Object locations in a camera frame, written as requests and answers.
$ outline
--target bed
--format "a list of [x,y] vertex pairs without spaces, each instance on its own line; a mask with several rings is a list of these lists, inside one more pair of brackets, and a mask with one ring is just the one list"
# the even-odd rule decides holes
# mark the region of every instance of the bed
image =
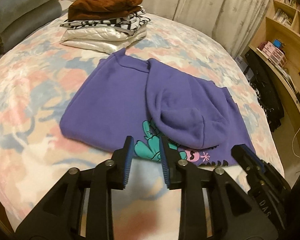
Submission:
[[[188,26],[149,15],[147,36],[127,55],[166,63],[226,86],[238,104],[257,155],[283,175],[265,113],[254,90],[225,49]],[[12,227],[71,167],[85,170],[111,157],[64,138],[60,118],[75,92],[105,53],[59,44],[63,15],[0,59],[0,201]],[[245,190],[239,166],[225,170]],[[177,239],[181,191],[169,191],[160,163],[133,159],[124,191],[113,191],[116,240]]]

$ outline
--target wooden bookshelf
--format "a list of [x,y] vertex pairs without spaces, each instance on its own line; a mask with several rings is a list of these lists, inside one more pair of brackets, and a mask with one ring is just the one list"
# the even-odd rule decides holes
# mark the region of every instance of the wooden bookshelf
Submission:
[[[293,19],[291,27],[274,20],[274,15],[278,9],[282,9],[284,13]],[[285,44],[283,49],[287,58],[285,69],[300,93],[300,11],[280,2],[280,0],[273,0],[270,4],[266,16],[252,38],[249,47],[267,63],[269,76],[278,91],[282,105],[289,115],[293,128],[297,132],[300,128],[300,103],[280,72],[256,49],[261,42],[273,42],[275,39]],[[296,137],[300,147],[300,131]]]

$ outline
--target white curtain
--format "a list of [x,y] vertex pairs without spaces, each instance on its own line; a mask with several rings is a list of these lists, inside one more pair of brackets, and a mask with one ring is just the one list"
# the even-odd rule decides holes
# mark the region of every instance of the white curtain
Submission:
[[242,53],[271,0],[143,0],[148,13],[193,27],[235,57]]

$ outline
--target black and white patterned fabric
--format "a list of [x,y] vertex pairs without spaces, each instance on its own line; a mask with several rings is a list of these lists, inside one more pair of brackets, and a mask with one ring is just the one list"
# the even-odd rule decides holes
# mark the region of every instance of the black and white patterned fabric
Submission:
[[133,35],[142,25],[150,21],[148,17],[142,16],[144,14],[145,10],[141,9],[140,11],[129,14],[127,17],[107,20],[65,20],[60,26],[72,30],[92,27],[113,27],[118,31]]

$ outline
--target bolt head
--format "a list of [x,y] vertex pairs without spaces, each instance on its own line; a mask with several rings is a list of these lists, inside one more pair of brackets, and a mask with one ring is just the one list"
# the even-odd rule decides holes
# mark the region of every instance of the bolt head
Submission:
[[215,168],[214,171],[215,171],[216,174],[219,174],[219,175],[222,175],[222,174],[225,173],[225,170],[223,168],[220,168],[220,167]]
[[186,166],[188,164],[188,161],[187,160],[178,160],[178,164],[180,166]]
[[109,167],[113,166],[114,165],[114,160],[106,160],[105,165],[109,166]]
[[78,173],[79,169],[78,168],[70,168],[68,170],[69,174],[74,175],[76,173]]

